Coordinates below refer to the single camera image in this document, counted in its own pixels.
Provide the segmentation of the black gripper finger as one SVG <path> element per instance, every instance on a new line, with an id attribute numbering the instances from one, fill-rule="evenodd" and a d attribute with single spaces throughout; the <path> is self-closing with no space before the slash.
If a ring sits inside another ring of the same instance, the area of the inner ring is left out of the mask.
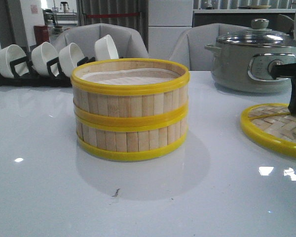
<path id="1" fill-rule="evenodd" d="M 291 79 L 292 92 L 288 109 L 291 114 L 296 115 L 296 63 L 273 66 L 271 76 L 273 79 Z"/>

